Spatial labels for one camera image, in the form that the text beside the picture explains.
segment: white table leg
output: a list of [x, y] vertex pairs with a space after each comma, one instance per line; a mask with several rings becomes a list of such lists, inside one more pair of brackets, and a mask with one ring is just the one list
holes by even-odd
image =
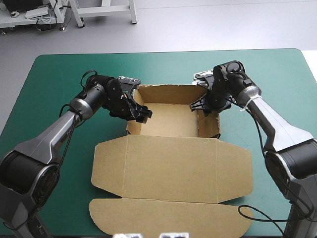
[[129, 0], [129, 5], [130, 5], [130, 11], [131, 11], [131, 19], [132, 19], [132, 23], [137, 23], [137, 13], [135, 11], [135, 4], [134, 4], [134, 0]]

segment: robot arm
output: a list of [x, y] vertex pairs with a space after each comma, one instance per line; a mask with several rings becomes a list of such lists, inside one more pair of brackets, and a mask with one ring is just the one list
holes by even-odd
[[65, 157], [60, 148], [75, 127], [103, 107], [110, 116], [146, 123], [152, 112], [137, 104], [132, 91], [138, 79], [103, 75], [90, 76], [83, 90], [60, 116], [37, 137], [18, 144], [0, 163], [0, 217], [17, 238], [50, 238], [37, 211], [55, 188]]
[[249, 110], [267, 135], [265, 165], [284, 197], [292, 204], [284, 236], [314, 238], [317, 233], [317, 141], [307, 131], [290, 125], [261, 97], [260, 88], [231, 61], [195, 75], [208, 87], [191, 104], [192, 110], [222, 112], [235, 101]]

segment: white equipment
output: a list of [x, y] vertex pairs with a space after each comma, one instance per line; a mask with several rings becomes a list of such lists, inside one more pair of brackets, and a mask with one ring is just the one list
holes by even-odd
[[48, 13], [49, 13], [49, 7], [45, 6], [38, 9], [27, 11], [25, 13], [25, 18], [30, 19], [34, 17], [44, 16], [44, 15], [47, 15]]
[[69, 0], [78, 27], [84, 27], [84, 17], [110, 16], [131, 14], [132, 23], [137, 23], [134, 0], [129, 0], [128, 5], [111, 6], [111, 0], [102, 0], [102, 5], [97, 7], [80, 8], [78, 0]]

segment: metal frame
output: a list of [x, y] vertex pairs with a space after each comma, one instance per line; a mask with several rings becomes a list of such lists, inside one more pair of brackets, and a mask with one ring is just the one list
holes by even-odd
[[131, 14], [132, 23], [137, 23], [134, 0], [128, 5], [111, 6], [111, 0], [103, 0], [101, 6], [80, 8], [78, 0], [69, 0], [78, 27], [84, 27], [84, 17]]

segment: black motor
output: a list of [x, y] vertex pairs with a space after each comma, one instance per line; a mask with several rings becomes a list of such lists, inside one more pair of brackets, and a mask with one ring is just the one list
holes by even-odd
[[43, 5], [43, 0], [2, 0], [8, 11], [28, 11]]

